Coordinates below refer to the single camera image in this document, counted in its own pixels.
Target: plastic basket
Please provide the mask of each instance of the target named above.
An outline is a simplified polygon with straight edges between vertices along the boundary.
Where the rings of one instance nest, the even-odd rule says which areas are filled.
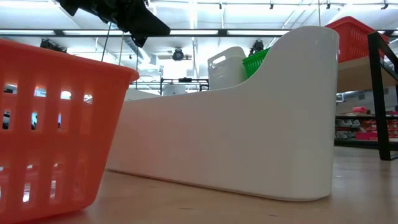
[[[375,32],[374,29],[351,16],[343,17],[326,25],[326,27],[335,30],[340,35],[339,62],[369,56],[368,34]],[[389,43],[388,37],[382,34],[381,37],[386,43]]]
[[[137,72],[8,40],[0,52],[0,85],[17,88],[0,92],[1,117],[9,114],[0,129],[0,223],[89,206]]]
[[[264,61],[266,55],[268,54],[269,49],[271,48],[267,48],[250,57],[243,59],[244,69],[246,70],[246,75],[248,76],[248,78],[250,78],[260,67],[262,61]]]

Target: metal rack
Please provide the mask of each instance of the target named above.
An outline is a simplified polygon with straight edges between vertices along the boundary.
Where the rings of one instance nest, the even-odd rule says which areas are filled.
[[[160,95],[162,96],[163,94],[163,83],[165,81],[170,81],[170,82],[174,82],[177,81],[178,83],[192,83],[192,82],[196,82],[197,85],[200,86],[200,90],[203,90],[203,86],[207,86],[209,87],[209,79],[208,78],[160,78]]]
[[[398,155],[391,155],[392,147],[397,147],[398,144],[389,141],[387,120],[398,119],[397,117],[386,116],[386,106],[384,103],[384,86],[382,81],[383,68],[392,78],[398,81],[398,58],[395,53],[389,48],[378,32],[373,32],[368,35],[368,49],[369,49],[369,63],[371,69],[371,80],[373,88],[374,110],[375,116],[337,116],[336,119],[374,119],[376,120],[377,142],[375,141],[347,141],[336,140],[336,146],[349,147],[370,147],[375,146],[379,150],[380,159],[384,161],[393,161],[398,159]],[[394,69],[388,66],[380,57],[380,52],[392,62]]]

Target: white plastic bin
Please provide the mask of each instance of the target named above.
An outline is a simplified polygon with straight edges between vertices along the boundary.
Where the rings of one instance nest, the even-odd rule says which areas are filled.
[[[236,86],[247,79],[243,67],[246,55],[241,47],[231,47],[208,59],[211,90]]]

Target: black metal shelf frame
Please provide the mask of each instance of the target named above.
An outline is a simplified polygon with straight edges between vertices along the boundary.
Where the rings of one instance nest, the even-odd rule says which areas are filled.
[[[374,111],[377,129],[377,146],[380,159],[392,161],[398,156],[391,156],[392,144],[389,142],[386,106],[384,103],[384,86],[382,82],[381,69],[383,68],[389,75],[398,81],[398,58],[389,48],[378,32],[368,35],[369,62],[371,69],[371,79],[373,88]],[[394,65],[394,69],[386,65],[381,59],[381,51]]]

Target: white wall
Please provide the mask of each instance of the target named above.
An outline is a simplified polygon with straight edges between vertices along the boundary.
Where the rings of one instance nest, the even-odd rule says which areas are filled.
[[[371,113],[374,113],[373,92],[367,91],[364,94],[365,99],[363,100],[359,100],[358,95],[356,95],[355,97],[345,99],[344,103],[338,103],[336,114],[352,112],[353,108],[356,106],[364,106],[367,110],[371,110]],[[389,87],[388,94],[384,95],[384,102],[387,111],[394,110],[395,105],[398,105],[396,88],[394,86]]]

